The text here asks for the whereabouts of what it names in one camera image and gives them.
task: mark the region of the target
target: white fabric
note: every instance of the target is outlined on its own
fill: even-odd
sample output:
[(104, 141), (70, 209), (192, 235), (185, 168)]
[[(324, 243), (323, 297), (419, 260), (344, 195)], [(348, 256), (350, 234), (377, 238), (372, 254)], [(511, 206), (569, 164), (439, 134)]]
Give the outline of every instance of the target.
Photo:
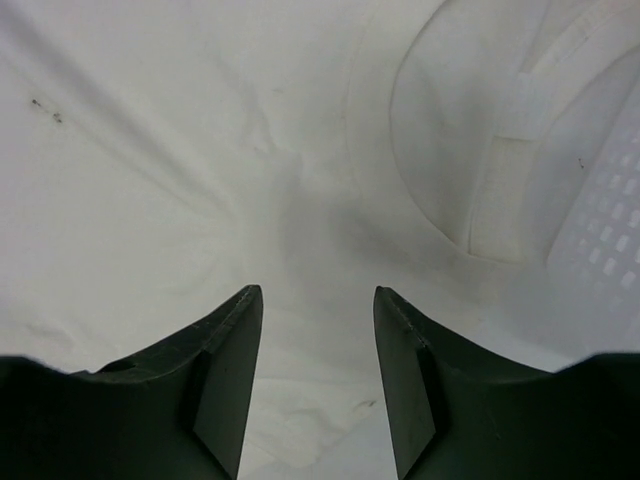
[[(594, 79), (640, 45), (638, 25), (637, 0), (600, 0), (569, 25), (532, 68), (533, 83), (543, 85), (542, 91), (550, 95), (545, 103), (532, 97), (537, 106), (525, 109), (544, 108), (539, 116), (540, 135), (527, 142), (522, 136), (504, 137), (498, 132), (491, 143), (484, 180), (474, 199), (472, 254), (503, 261), (523, 260), (524, 192), (542, 141), (558, 117)], [(500, 121), (514, 123), (508, 116)]]
[[(261, 284), (243, 474), (307, 466), (380, 408), (379, 284), (536, 366), (589, 353), (544, 273), (469, 253), (522, 260), (479, 233), (510, 226), (472, 225), (511, 206), (478, 203), (492, 139), (553, 132), (637, 45), (632, 0), (567, 40), (593, 3), (0, 0), (0, 352), (96, 370)], [(566, 90), (527, 76), (563, 68)]]

